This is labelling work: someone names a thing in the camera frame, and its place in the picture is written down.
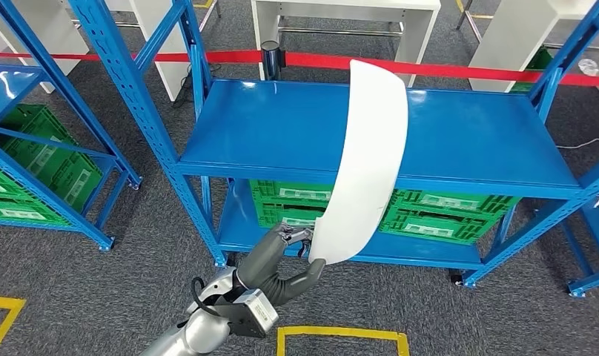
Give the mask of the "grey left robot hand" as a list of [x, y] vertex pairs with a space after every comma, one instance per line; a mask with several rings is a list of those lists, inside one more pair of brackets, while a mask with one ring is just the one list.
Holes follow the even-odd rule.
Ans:
[[282, 279], [278, 264], [290, 245], [312, 240], [309, 227], [293, 227], [283, 222], [271, 228], [236, 269], [238, 280], [247, 289], [259, 289], [274, 306], [281, 306], [317, 284], [326, 261], [316, 259], [303, 272]]

